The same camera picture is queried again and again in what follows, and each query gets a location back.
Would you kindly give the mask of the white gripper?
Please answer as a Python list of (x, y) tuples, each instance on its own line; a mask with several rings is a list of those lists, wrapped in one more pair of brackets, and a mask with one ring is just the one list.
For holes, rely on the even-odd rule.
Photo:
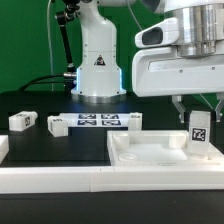
[(184, 43), (183, 35), (200, 36), (201, 27), (182, 26), (168, 18), (135, 35), (139, 51), (132, 61), (132, 89), (139, 97), (174, 95), (172, 103), (185, 120), (182, 96), (217, 93), (216, 122), (224, 107), (224, 39)]

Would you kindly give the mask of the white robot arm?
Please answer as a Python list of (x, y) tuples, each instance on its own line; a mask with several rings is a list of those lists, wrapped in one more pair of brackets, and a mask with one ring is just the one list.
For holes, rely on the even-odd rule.
[[(82, 29), (82, 63), (71, 90), (77, 100), (107, 103), (125, 94), (116, 63), (116, 27), (100, 6), (120, 7), (136, 0), (78, 0), (66, 17)], [(216, 117), (224, 108), (224, 0), (142, 0), (165, 19), (135, 36), (140, 49), (132, 61), (132, 89), (139, 97), (170, 96), (183, 114), (181, 97), (215, 93)]]

